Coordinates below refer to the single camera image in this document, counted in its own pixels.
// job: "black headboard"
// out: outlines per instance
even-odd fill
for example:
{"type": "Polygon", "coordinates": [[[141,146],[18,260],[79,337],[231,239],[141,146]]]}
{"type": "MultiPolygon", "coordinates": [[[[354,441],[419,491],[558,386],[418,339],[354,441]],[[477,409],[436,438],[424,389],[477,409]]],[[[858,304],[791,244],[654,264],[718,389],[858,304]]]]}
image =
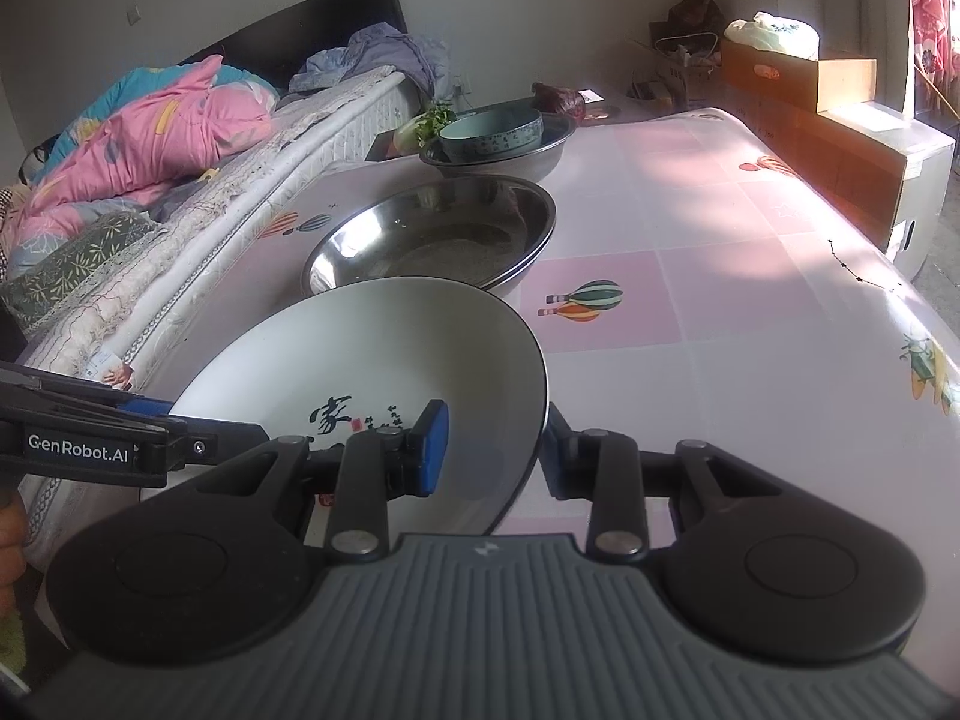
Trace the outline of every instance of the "black headboard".
{"type": "Polygon", "coordinates": [[[219,53],[224,64],[256,73],[285,90],[307,57],[345,46],[355,31],[379,22],[407,31],[400,0],[305,0],[245,26],[184,62],[219,53]]]}

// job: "hand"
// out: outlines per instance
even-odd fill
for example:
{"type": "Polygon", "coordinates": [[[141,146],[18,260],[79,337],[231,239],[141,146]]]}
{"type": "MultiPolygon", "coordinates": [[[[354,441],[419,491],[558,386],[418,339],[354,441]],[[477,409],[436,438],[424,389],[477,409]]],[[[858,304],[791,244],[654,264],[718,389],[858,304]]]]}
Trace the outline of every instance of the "hand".
{"type": "Polygon", "coordinates": [[[0,488],[0,618],[13,611],[13,583],[27,570],[23,541],[27,538],[27,512],[16,490],[0,488]]]}

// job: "light blue bowl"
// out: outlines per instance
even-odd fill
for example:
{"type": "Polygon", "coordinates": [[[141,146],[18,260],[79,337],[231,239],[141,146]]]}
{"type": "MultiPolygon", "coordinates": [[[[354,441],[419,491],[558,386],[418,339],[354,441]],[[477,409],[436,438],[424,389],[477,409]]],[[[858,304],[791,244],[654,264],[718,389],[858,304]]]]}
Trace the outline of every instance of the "light blue bowl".
{"type": "Polygon", "coordinates": [[[502,105],[457,119],[440,131],[450,162],[470,162],[536,146],[544,136],[544,115],[526,105],[502,105]]]}

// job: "floor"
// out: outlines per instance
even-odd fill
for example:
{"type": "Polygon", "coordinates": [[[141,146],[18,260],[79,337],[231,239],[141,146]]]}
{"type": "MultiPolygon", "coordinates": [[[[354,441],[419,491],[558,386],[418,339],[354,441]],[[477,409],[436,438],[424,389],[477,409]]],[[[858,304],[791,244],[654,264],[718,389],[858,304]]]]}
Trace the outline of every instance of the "floor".
{"type": "Polygon", "coordinates": [[[913,284],[960,336],[960,175],[956,167],[950,174],[933,246],[913,284]]]}

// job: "white plate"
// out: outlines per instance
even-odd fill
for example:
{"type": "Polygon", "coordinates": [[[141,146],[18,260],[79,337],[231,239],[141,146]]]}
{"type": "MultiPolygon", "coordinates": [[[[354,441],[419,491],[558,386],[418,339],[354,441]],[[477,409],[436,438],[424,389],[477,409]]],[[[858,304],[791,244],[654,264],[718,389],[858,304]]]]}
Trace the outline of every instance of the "white plate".
{"type": "MultiPolygon", "coordinates": [[[[547,384],[527,325],[483,290],[408,277],[306,299],[237,338],[171,413],[255,422],[323,449],[370,426],[412,427],[431,398],[450,408],[440,483],[429,498],[390,502],[391,538],[486,533],[534,463],[547,384]]],[[[306,543],[323,542],[328,511],[317,507],[306,543]]]]}

